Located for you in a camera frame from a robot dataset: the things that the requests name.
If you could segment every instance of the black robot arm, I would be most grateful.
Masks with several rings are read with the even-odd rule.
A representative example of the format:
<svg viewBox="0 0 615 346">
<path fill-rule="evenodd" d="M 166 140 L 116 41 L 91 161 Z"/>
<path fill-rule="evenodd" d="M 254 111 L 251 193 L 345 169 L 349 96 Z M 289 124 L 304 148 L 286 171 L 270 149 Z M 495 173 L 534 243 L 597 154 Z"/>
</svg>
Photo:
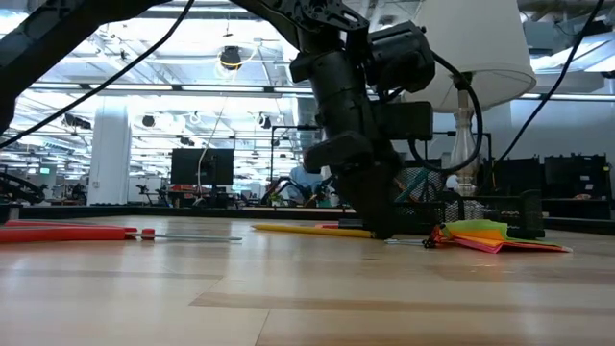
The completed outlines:
<svg viewBox="0 0 615 346">
<path fill-rule="evenodd" d="M 169 0 L 47 0 L 0 40 L 0 134 L 16 97 L 105 23 L 137 16 Z M 391 139 L 431 139 L 429 103 L 383 101 L 425 88 L 435 62 L 411 22 L 368 34 L 369 22 L 342 0 L 231 0 L 270 22 L 300 51 L 294 82 L 310 80 L 328 140 L 307 151 L 307 171 L 330 166 L 336 190 L 380 237 L 402 230 L 391 191 L 401 169 Z M 370 100 L 366 85 L 380 101 Z"/>
</svg>

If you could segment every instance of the column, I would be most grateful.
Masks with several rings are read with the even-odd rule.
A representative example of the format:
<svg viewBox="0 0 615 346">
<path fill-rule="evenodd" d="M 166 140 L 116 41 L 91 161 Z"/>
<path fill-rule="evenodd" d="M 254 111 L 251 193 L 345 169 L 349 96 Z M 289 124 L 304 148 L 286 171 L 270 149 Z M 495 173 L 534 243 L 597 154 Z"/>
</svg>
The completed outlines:
<svg viewBox="0 0 615 346">
<path fill-rule="evenodd" d="M 128 202 L 131 122 L 125 97 L 103 97 L 94 120 L 87 204 Z"/>
</svg>

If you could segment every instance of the desk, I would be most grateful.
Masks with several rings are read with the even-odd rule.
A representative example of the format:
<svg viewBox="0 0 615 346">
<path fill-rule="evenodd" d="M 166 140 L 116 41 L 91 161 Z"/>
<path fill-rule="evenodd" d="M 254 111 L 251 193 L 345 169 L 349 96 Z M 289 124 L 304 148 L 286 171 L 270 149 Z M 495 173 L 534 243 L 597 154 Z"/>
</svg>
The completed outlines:
<svg viewBox="0 0 615 346">
<path fill-rule="evenodd" d="M 2 245 L 3 345 L 615 344 L 611 236 L 548 232 L 575 252 L 490 255 L 257 220 L 82 221 L 244 239 Z"/>
<path fill-rule="evenodd" d="M 608 201 L 578 199 L 544 199 L 542 211 L 549 217 L 583 219 L 611 219 L 611 205 Z"/>
</svg>

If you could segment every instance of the fluorescent light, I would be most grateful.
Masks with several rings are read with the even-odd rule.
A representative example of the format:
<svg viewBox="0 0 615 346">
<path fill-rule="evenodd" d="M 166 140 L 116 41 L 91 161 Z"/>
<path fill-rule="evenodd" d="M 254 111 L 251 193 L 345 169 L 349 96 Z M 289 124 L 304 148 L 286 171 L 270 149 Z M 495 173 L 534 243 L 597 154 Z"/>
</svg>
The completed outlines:
<svg viewBox="0 0 615 346">
<path fill-rule="evenodd" d="M 148 12 L 182 12 L 184 10 L 183 6 L 155 6 L 148 10 Z M 215 8 L 215 7 L 193 7 L 190 9 L 191 12 L 247 12 L 242 8 Z"/>
<path fill-rule="evenodd" d="M 81 88 L 78 84 L 74 83 L 33 83 L 30 87 L 32 88 Z"/>
<path fill-rule="evenodd" d="M 274 87 L 273 90 L 280 93 L 312 93 L 311 87 Z"/>
<path fill-rule="evenodd" d="M 521 97 L 519 97 L 519 99 L 521 99 L 521 100 L 537 100 L 541 96 L 542 96 L 541 94 L 527 93 L 527 94 L 521 95 Z"/>
<path fill-rule="evenodd" d="M 615 95 L 577 95 L 577 94 L 558 94 L 551 97 L 555 101 L 597 101 L 615 102 Z"/>
<path fill-rule="evenodd" d="M 262 86 L 182 86 L 185 91 L 264 92 Z"/>
<path fill-rule="evenodd" d="M 100 85 L 89 85 L 91 88 L 97 88 Z M 110 85 L 106 87 L 107 90 L 147 90 L 147 91 L 160 91 L 160 90 L 173 90 L 172 86 L 167 85 Z"/>
<path fill-rule="evenodd" d="M 601 47 L 605 43 L 606 41 L 582 43 L 582 45 L 578 48 L 577 53 L 575 54 L 575 60 L 594 51 L 595 49 Z M 541 57 L 538 59 L 532 59 L 531 67 L 534 70 L 558 68 L 559 66 L 562 66 L 566 62 L 566 60 L 568 60 L 568 58 L 570 57 L 570 53 L 572 53 L 572 48 L 568 48 L 559 53 L 553 54 L 550 57 Z"/>
</svg>

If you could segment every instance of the yellow stick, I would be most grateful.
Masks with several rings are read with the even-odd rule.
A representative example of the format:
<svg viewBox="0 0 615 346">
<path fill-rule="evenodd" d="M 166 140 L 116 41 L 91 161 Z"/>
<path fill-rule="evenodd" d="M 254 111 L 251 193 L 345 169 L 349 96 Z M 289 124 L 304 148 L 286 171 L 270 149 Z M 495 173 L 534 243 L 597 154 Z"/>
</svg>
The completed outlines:
<svg viewBox="0 0 615 346">
<path fill-rule="evenodd" d="M 258 231 L 271 231 L 271 232 L 286 232 L 302 235 L 335 235 L 335 236 L 349 236 L 349 237 L 362 237 L 371 238 L 372 233 L 362 230 L 343 230 L 343 229 L 324 229 L 317 227 L 301 227 L 301 226 L 286 226 L 286 225 L 254 225 L 252 226 Z"/>
</svg>

